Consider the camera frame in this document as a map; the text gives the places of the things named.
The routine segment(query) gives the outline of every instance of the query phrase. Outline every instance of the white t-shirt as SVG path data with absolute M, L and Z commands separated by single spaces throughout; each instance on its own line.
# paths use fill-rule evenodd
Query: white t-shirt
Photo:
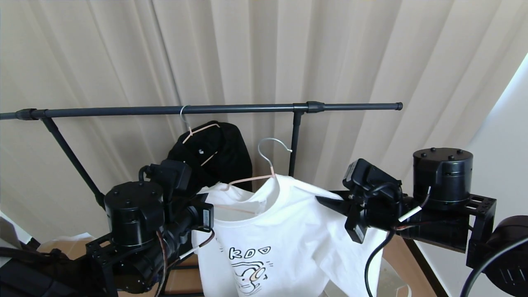
M 315 196 L 341 199 L 313 185 L 276 175 L 255 193 L 220 183 L 204 188 L 206 202 L 247 212 L 214 208 L 212 240 L 196 251 L 206 297 L 319 296 L 329 280 L 348 296 L 367 296 L 364 269 L 386 232 L 371 228 L 363 244 L 353 242 L 346 217 L 319 204 Z M 194 246 L 210 234 L 195 231 Z M 369 271 L 375 293 L 379 252 Z

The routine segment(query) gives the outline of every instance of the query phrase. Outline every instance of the black garment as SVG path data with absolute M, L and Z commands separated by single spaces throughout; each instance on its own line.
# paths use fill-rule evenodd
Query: black garment
M 253 175 L 248 149 L 235 125 L 212 120 L 193 131 L 211 124 L 218 124 L 220 128 L 212 126 L 197 132 L 184 144 L 183 141 L 189 135 L 186 132 L 178 138 L 168 154 L 167 159 L 185 161 L 192 169 L 187 190 L 183 194 L 185 196 L 192 196 L 202 187 L 211 187 L 219 181 L 230 183 Z M 202 166 L 211 155 L 213 158 Z M 237 187 L 252 191 L 251 181 L 238 183 Z

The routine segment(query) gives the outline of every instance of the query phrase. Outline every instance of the t-shirt sleeve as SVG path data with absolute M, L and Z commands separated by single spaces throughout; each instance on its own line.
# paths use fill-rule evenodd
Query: t-shirt sleeve
M 328 237 L 314 253 L 314 260 L 328 278 L 348 296 L 367 296 L 364 270 L 372 251 L 385 239 L 385 231 L 369 228 L 362 244 L 352 241 L 344 228 L 346 217 L 327 216 Z M 381 250 L 369 268 L 369 285 L 376 296 L 381 267 Z

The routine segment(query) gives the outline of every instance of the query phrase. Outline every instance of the clothes hanger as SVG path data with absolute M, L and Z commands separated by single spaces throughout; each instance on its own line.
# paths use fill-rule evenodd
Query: clothes hanger
M 259 144 L 257 145 L 257 150 L 259 151 L 259 155 L 264 158 L 264 160 L 268 161 L 269 163 L 269 168 L 270 168 L 270 171 L 271 171 L 271 174 L 270 175 L 263 175 L 263 176 L 260 176 L 260 177 L 254 177 L 254 178 L 248 178 L 248 179 L 241 179 L 241 180 L 235 180 L 235 181 L 232 181 L 230 183 L 228 183 L 227 187 L 222 189 L 222 191 L 227 191 L 229 190 L 229 187 L 232 185 L 232 184 L 236 184 L 236 183 L 239 183 L 239 182 L 245 182 L 245 181 L 252 181 L 252 180 L 261 180 L 261 179 L 267 179 L 267 178 L 274 178 L 275 177 L 275 171 L 273 170 L 273 164 L 271 163 L 271 160 L 269 160 L 266 156 L 264 156 L 264 154 L 260 151 L 260 145 L 262 144 L 263 141 L 265 140 L 274 140 L 280 144 L 282 144 L 282 146 L 288 151 L 288 152 L 292 152 L 292 150 L 290 150 L 286 144 L 284 144 L 284 142 L 276 139 L 276 138 L 273 138 L 273 137 L 267 137 L 267 138 L 263 138 L 259 141 Z
M 189 122 L 187 122 L 187 119 L 185 118 L 185 116 L 182 114 L 183 112 L 183 109 L 188 106 L 188 105 L 185 105 L 182 107 L 182 109 L 180 109 L 180 118 L 182 119 L 182 121 L 187 125 L 187 128 L 189 129 L 189 135 L 187 135 L 187 137 L 182 141 L 182 143 L 185 143 L 189 140 L 189 138 L 191 138 L 191 136 L 193 136 L 195 133 L 197 132 L 200 132 L 200 131 L 203 131 L 207 128 L 210 128 L 210 127 L 213 127 L 213 126 L 216 126 L 218 128 L 220 128 L 220 126 L 218 124 L 211 124 L 211 125 L 208 125 L 208 126 L 205 126 L 205 127 L 202 127 L 196 131 L 192 131 L 191 129 L 191 126 L 189 125 Z M 205 160 L 201 166 L 203 166 L 205 163 L 207 163 L 210 159 L 212 159 L 214 157 L 214 155 L 216 155 L 218 152 L 214 152 L 207 160 Z

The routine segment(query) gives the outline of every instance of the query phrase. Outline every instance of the cartoon graphic print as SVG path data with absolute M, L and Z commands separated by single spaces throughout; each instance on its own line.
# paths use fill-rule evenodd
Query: cartoon graphic print
M 271 247 L 263 247 L 259 249 L 249 249 L 243 253 L 239 249 L 231 247 L 229 249 L 229 260 L 234 259 L 249 259 L 257 255 L 266 255 L 270 252 Z M 238 290 L 245 296 L 251 296 L 258 293 L 262 289 L 262 282 L 268 279 L 268 270 L 273 267 L 273 263 L 266 261 L 243 261 L 231 263 L 235 274 L 235 281 Z

